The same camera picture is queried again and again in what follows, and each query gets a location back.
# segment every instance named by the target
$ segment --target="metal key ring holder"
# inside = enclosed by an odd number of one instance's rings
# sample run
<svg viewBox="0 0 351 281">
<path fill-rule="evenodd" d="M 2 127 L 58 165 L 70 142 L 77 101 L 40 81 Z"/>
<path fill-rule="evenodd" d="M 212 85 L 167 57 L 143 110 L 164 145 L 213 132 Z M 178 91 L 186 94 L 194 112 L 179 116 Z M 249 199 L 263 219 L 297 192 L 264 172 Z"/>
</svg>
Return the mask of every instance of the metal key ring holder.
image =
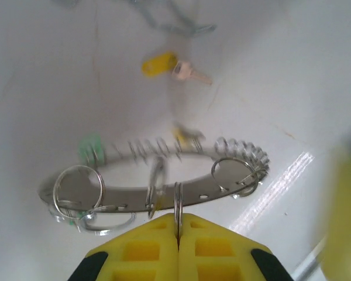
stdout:
<svg viewBox="0 0 351 281">
<path fill-rule="evenodd" d="M 176 139 L 173 148 L 169 147 L 162 138 L 157 138 L 155 144 L 148 140 L 129 142 L 129 150 L 126 152 L 121 152 L 115 145 L 111 146 L 113 152 L 109 152 L 104 147 L 99 147 L 97 144 L 100 140 L 95 139 L 94 145 L 87 147 L 88 153 L 85 155 L 88 156 L 89 166 L 75 165 L 51 176 L 42 184 L 39 196 L 46 204 L 54 206 L 52 207 L 54 218 L 74 220 L 80 229 L 95 232 L 96 235 L 106 235 L 113 229 L 127 226 L 135 219 L 135 213 L 146 212 L 151 219 L 157 210 L 174 208 L 175 203 L 175 223 L 178 229 L 181 229 L 181 210 L 184 206 L 205 203 L 230 195 L 236 198 L 236 193 L 240 197 L 247 196 L 257 189 L 259 182 L 266 176 L 269 169 L 267 154 L 252 143 L 218 138 L 213 147 L 205 148 L 200 144 L 199 139 L 195 138 L 192 135 L 186 144 L 185 139 L 182 141 Z M 211 173 L 183 183 L 166 184 L 167 159 L 175 156 L 180 160 L 184 156 L 209 158 L 213 161 Z M 116 166 L 131 161 L 142 160 L 148 164 L 148 158 L 154 158 L 154 166 L 147 187 L 106 187 L 102 176 L 97 171 L 100 167 Z M 225 160 L 233 160 L 240 165 L 231 168 L 226 164 L 217 169 L 217 165 Z M 74 174 L 63 181 L 66 175 L 80 169 L 93 172 L 98 178 L 98 184 L 91 182 L 90 178 L 82 173 Z M 216 176 L 225 169 L 229 173 L 223 178 L 224 183 L 218 182 Z M 228 189 L 226 184 L 236 184 L 237 188 L 229 186 Z M 91 208 L 93 204 L 91 198 L 96 196 L 97 188 L 100 189 L 100 196 Z M 78 215 L 74 215 L 71 211 L 77 212 Z M 132 215 L 126 223 L 107 229 L 91 225 L 91 220 L 97 213 L 132 213 Z"/>
<path fill-rule="evenodd" d="M 146 208 L 149 208 L 148 218 L 153 218 L 154 213 L 161 209 L 161 202 L 164 199 L 166 192 L 166 179 L 167 179 L 167 162 L 164 157 L 157 156 L 155 158 L 155 165 L 151 171 L 150 182 L 146 197 Z"/>
<path fill-rule="evenodd" d="M 99 181 L 99 186 L 100 186 L 100 195 L 98 198 L 98 201 L 95 203 L 94 208 L 97 208 L 101 205 L 103 199 L 104 199 L 104 192 L 105 192 L 105 184 L 104 184 L 104 180 L 102 178 L 102 176 L 100 175 L 100 173 L 98 171 L 96 171 L 95 169 L 88 167 L 88 166 L 84 166 L 84 165 L 74 165 L 71 166 L 67 169 L 65 169 L 57 178 L 56 182 L 54 183 L 54 187 L 53 187 L 53 204 L 55 209 L 64 217 L 64 218 L 69 218 L 71 220 L 77 220 L 79 219 L 78 216 L 72 216 L 71 214 L 66 214 L 63 211 L 61 211 L 61 208 L 59 206 L 59 190 L 61 188 L 61 182 L 63 181 L 63 179 L 70 173 L 76 171 L 76 170 L 80 170 L 80 169 L 84 169 L 87 170 L 89 172 L 93 172 Z"/>
<path fill-rule="evenodd" d="M 108 227 L 96 227 L 93 226 L 89 223 L 88 217 L 90 216 L 95 216 L 98 213 L 104 213 L 104 212 L 111 212 L 111 211 L 116 211 L 118 210 L 119 207 L 114 206 L 114 205 L 106 205 L 106 206 L 101 206 L 97 208 L 92 208 L 88 210 L 87 212 L 84 213 L 84 215 L 78 219 L 78 225 L 82 227 L 86 231 L 91 231 L 93 232 L 96 236 L 104 236 L 108 235 L 110 232 L 115 231 L 115 230 L 120 230 L 128 225 L 130 225 L 136 218 L 135 213 L 131 213 L 131 217 L 124 222 L 123 224 L 116 224 Z"/>
</svg>

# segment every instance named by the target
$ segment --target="yellow key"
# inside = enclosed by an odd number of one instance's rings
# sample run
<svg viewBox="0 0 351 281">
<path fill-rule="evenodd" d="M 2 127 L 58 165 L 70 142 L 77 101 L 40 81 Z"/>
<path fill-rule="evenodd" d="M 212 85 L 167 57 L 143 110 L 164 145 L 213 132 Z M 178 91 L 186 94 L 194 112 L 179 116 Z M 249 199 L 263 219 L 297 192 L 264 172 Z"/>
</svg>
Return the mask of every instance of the yellow key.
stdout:
<svg viewBox="0 0 351 281">
<path fill-rule="evenodd" d="M 147 77 L 157 76 L 163 72 L 173 70 L 177 65 L 177 55 L 173 52 L 161 54 L 145 61 L 142 65 L 142 72 Z"/>
</svg>

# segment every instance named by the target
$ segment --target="white background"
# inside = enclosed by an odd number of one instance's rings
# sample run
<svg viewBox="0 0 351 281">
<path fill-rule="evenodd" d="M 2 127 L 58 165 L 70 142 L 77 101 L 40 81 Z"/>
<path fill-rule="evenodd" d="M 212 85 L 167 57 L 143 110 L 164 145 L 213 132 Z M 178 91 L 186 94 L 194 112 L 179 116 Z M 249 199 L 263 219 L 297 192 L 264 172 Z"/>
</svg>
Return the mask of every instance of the white background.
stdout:
<svg viewBox="0 0 351 281">
<path fill-rule="evenodd" d="M 351 132 L 351 0 L 182 4 L 216 31 L 169 36 L 125 1 L 66 9 L 0 0 L 0 280 L 66 280 L 112 238 L 57 224 L 37 195 L 43 179 L 77 161 L 85 135 L 121 145 L 170 139 L 174 120 L 203 131 L 205 145 L 244 139 L 271 159 L 252 196 L 186 212 L 266 244 L 290 273 L 323 237 L 331 149 Z M 163 50 L 214 84 L 142 76 L 143 60 Z M 146 221 L 139 215 L 131 227 Z"/>
</svg>

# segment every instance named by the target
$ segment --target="key ring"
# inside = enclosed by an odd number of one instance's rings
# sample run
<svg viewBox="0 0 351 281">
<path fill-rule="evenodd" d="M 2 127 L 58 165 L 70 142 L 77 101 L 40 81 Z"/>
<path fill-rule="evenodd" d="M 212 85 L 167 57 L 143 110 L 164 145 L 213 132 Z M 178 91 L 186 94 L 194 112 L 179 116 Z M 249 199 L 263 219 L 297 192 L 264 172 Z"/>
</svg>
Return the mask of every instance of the key ring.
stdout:
<svg viewBox="0 0 351 281">
<path fill-rule="evenodd" d="M 149 208 L 148 218 L 153 218 L 154 213 L 161 209 L 166 191 L 166 179 L 168 167 L 164 157 L 158 156 L 155 158 L 155 165 L 151 171 L 150 182 L 146 196 L 146 208 Z M 157 187 L 157 181 L 160 178 L 161 182 Z M 156 192 L 155 202 L 153 203 L 153 196 Z"/>
<path fill-rule="evenodd" d="M 106 205 L 106 206 L 101 206 L 101 207 L 97 207 L 97 208 L 92 208 L 92 209 L 88 210 L 87 212 L 85 212 L 83 214 L 83 216 L 78 219 L 78 225 L 86 231 L 94 232 L 94 234 L 96 236 L 105 236 L 105 235 L 110 234 L 110 232 L 112 232 L 114 230 L 120 230 L 122 228 L 127 227 L 129 224 L 131 224 L 135 220 L 136 214 L 131 213 L 131 217 L 123 224 L 117 224 L 117 225 L 112 225 L 112 226 L 108 226 L 108 227 L 95 227 L 88 222 L 89 221 L 88 217 L 96 216 L 96 213 L 102 213 L 102 212 L 106 212 L 106 211 L 108 211 L 108 212 L 115 211 L 117 209 L 118 209 L 118 207 L 114 206 L 114 205 Z"/>
<path fill-rule="evenodd" d="M 98 198 L 98 201 L 95 203 L 95 205 L 93 206 L 93 208 L 97 208 L 101 205 L 103 199 L 104 199 L 104 193 L 105 193 L 105 184 L 103 181 L 102 176 L 100 175 L 100 173 L 98 171 L 96 171 L 95 169 L 85 166 L 85 165 L 75 165 L 75 166 L 71 166 L 67 169 L 65 169 L 57 178 L 56 182 L 54 183 L 53 186 L 53 204 L 55 209 L 64 217 L 64 218 L 69 218 L 71 220 L 77 220 L 79 219 L 79 216 L 72 216 L 71 214 L 66 214 L 61 210 L 61 207 L 59 206 L 59 190 L 61 188 L 61 182 L 63 181 L 63 179 L 70 173 L 76 171 L 76 170 L 80 170 L 80 169 L 85 169 L 88 170 L 90 172 L 93 172 L 98 180 L 99 180 L 99 186 L 100 186 L 100 195 Z"/>
<path fill-rule="evenodd" d="M 182 217 L 183 217 L 183 185 L 174 185 L 174 232 L 177 237 L 178 247 L 182 236 Z"/>
<path fill-rule="evenodd" d="M 213 163 L 213 165 L 212 165 L 212 168 L 211 168 L 211 175 L 212 175 L 213 179 L 215 180 L 215 183 L 219 186 L 220 191 L 221 191 L 221 192 L 227 192 L 227 191 L 229 191 L 229 189 L 226 189 L 226 188 L 224 188 L 224 186 L 220 185 L 220 184 L 218 183 L 216 177 L 215 177 L 217 165 L 220 164 L 220 163 L 223 162 L 223 161 L 226 161 L 226 160 L 231 160 L 231 161 L 238 162 L 238 163 L 244 165 L 244 166 L 245 166 L 247 169 L 249 169 L 250 172 L 251 172 L 251 173 L 250 173 L 247 177 L 245 177 L 243 180 L 236 182 L 236 184 L 244 184 L 243 182 L 244 182 L 246 179 L 248 179 L 248 178 L 251 177 L 251 176 L 254 177 L 254 182 L 255 182 L 255 184 L 254 184 L 253 187 L 252 187 L 252 186 L 243 186 L 242 188 L 238 189 L 238 190 L 235 192 L 234 195 L 237 195 L 237 196 L 240 196 L 240 197 L 245 197 L 245 196 L 248 196 L 248 195 L 252 194 L 252 192 L 254 192 L 255 189 L 257 189 L 257 186 L 259 185 L 259 178 L 258 178 L 258 176 L 257 176 L 257 172 L 259 172 L 259 171 L 255 171 L 255 170 L 251 167 L 251 165 L 248 164 L 246 161 L 240 160 L 240 159 L 235 158 L 235 157 L 223 157 L 223 158 L 220 158 L 220 159 L 216 160 L 215 163 Z M 245 190 L 245 189 L 248 189 L 248 188 L 252 188 L 252 189 L 249 190 L 247 193 L 238 194 L 239 192 L 241 192 L 241 191 L 243 191 L 243 190 Z"/>
</svg>

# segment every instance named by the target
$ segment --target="white surface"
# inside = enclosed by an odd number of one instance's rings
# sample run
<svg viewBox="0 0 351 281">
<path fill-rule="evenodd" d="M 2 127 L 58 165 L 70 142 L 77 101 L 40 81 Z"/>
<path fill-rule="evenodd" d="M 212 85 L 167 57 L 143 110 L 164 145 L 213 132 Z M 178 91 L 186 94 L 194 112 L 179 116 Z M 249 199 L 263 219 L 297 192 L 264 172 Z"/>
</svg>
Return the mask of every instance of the white surface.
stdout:
<svg viewBox="0 0 351 281">
<path fill-rule="evenodd" d="M 244 139 L 271 159 L 252 196 L 185 211 L 266 244 L 289 272 L 318 243 L 330 148 L 351 131 L 351 0 L 186 4 L 217 30 L 167 36 L 125 1 L 68 10 L 0 0 L 0 280 L 66 280 L 111 238 L 55 223 L 37 196 L 42 179 L 77 160 L 83 136 L 169 139 L 175 119 L 202 130 L 206 145 Z M 168 49 L 213 86 L 144 78 L 144 58 Z"/>
</svg>

